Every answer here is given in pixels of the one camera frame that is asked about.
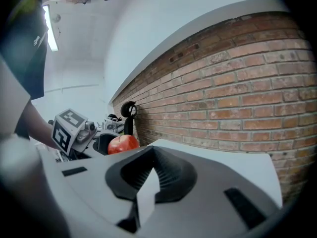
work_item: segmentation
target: white wall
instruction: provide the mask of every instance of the white wall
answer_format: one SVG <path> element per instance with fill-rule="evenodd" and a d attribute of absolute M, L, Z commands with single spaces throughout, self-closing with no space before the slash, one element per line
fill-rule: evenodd
<path fill-rule="evenodd" d="M 105 101 L 190 35 L 230 18 L 274 10 L 287 9 L 280 0 L 130 0 L 105 55 Z"/>
<path fill-rule="evenodd" d="M 48 51 L 44 75 L 45 96 L 32 101 L 44 120 L 54 119 L 72 108 L 92 121 L 102 121 L 106 113 L 103 99 L 102 62 L 54 59 Z"/>

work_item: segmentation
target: black shirt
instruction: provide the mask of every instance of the black shirt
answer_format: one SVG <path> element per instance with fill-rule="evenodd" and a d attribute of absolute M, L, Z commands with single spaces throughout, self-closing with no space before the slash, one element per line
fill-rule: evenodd
<path fill-rule="evenodd" d="M 31 100 L 44 96 L 44 68 L 47 52 L 47 25 L 41 0 L 17 0 L 6 19 L 0 53 Z M 28 137 L 24 121 L 16 127 Z"/>

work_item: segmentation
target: person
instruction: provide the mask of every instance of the person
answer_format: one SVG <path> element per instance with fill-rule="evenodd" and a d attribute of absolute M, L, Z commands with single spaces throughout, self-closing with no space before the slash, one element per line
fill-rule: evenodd
<path fill-rule="evenodd" d="M 44 68 L 48 44 L 48 27 L 43 5 L 51 0 L 11 0 L 4 13 L 1 30 L 0 55 L 17 81 L 30 95 L 15 133 L 57 148 L 51 139 L 52 125 L 44 121 L 31 100 L 44 96 Z M 88 0 L 64 0 L 86 3 Z"/>

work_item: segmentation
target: black slot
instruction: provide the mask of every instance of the black slot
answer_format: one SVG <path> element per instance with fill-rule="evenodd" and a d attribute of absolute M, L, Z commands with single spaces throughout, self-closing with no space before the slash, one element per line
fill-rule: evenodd
<path fill-rule="evenodd" d="M 62 171 L 63 175 L 65 177 L 67 176 L 72 176 L 81 172 L 87 171 L 87 169 L 85 167 L 79 167 L 79 168 L 74 168 L 74 169 L 69 169 L 69 170 L 65 170 Z"/>
<path fill-rule="evenodd" d="M 265 216 L 253 205 L 249 199 L 237 188 L 230 188 L 224 191 L 233 207 L 249 229 L 262 223 Z"/>

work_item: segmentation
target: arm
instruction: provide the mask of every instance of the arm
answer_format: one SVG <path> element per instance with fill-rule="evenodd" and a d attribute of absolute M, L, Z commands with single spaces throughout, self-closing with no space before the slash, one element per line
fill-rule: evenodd
<path fill-rule="evenodd" d="M 31 137 L 49 147 L 58 149 L 54 141 L 51 139 L 53 126 L 44 121 L 31 101 L 29 101 L 25 106 L 22 117 Z"/>

